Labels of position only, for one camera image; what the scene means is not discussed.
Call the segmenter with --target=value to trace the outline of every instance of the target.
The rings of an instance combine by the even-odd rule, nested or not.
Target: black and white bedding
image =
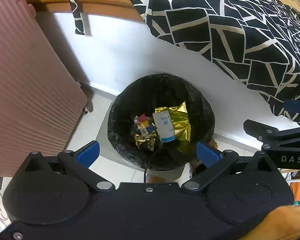
[[[275,115],[300,100],[300,14],[279,0],[131,0],[161,40],[197,51],[257,90]]]

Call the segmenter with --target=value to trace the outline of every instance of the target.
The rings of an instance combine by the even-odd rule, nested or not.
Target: food wrapper
[[[138,127],[143,137],[146,137],[148,134],[152,133],[157,129],[153,124],[149,123],[150,120],[151,118],[147,117],[145,114],[139,117],[136,116],[134,119],[134,123]]]
[[[166,110],[169,111],[176,138],[179,141],[190,142],[191,126],[188,118],[186,102],[175,107],[157,107],[154,112],[159,113]]]
[[[140,149],[140,145],[143,143],[147,143],[147,146],[150,151],[153,152],[154,150],[154,143],[155,143],[155,136],[157,134],[155,132],[149,133],[146,137],[143,137],[142,135],[135,134],[134,139],[136,141],[136,146]]]

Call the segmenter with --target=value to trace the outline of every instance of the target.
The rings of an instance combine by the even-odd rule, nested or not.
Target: white wall
[[[245,134],[252,119],[279,130],[298,127],[275,117],[264,99],[232,80],[200,54],[153,37],[146,24],[98,15],[83,15],[86,36],[74,33],[70,13],[40,13],[37,21],[74,79],[114,95],[136,79],[171,73],[197,87],[216,118],[215,133],[255,148],[261,143]]]

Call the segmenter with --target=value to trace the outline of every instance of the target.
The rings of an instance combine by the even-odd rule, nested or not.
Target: trash
[[[157,127],[160,142],[170,142],[176,138],[168,110],[153,113],[153,119]]]
[[[157,136],[158,135],[155,131],[148,134],[146,137],[143,137],[143,135],[135,134],[134,139],[136,141],[136,146],[140,150],[141,149],[140,145],[146,143],[148,149],[153,152],[154,144],[155,144],[155,137],[157,137]]]
[[[186,103],[191,126],[190,142],[174,140],[161,143],[156,140],[154,151],[159,152],[151,160],[149,169],[165,171],[183,166],[196,157],[195,146],[198,141],[210,141],[215,118],[203,95],[191,84],[173,75],[142,77],[117,96],[108,119],[110,143],[123,158],[145,168],[154,152],[147,145],[143,147],[143,144],[140,149],[137,148],[134,135],[140,131],[133,128],[135,116],[152,116],[159,106],[175,107],[183,102]]]
[[[145,114],[142,114],[139,117],[136,116],[134,119],[134,123],[140,130],[143,137],[146,137],[149,133],[152,133],[157,129],[153,124],[149,123],[151,120],[152,118],[147,117]]]
[[[166,110],[169,111],[176,139],[179,141],[190,142],[191,126],[188,118],[186,102],[183,102],[180,106],[176,107],[157,107],[155,112],[159,113]]]

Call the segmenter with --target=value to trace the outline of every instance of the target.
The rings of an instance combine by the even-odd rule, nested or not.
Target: gold foil wrapper
[[[154,112],[159,113],[166,110],[169,111],[176,138],[179,141],[190,142],[191,126],[188,118],[186,102],[175,107],[157,107]]]
[[[154,150],[154,143],[155,143],[155,136],[157,134],[155,133],[155,131],[153,131],[152,133],[149,133],[146,137],[143,137],[143,135],[138,135],[135,134],[134,135],[134,140],[136,141],[136,146],[140,149],[140,145],[143,143],[147,143],[148,148],[150,151]]]

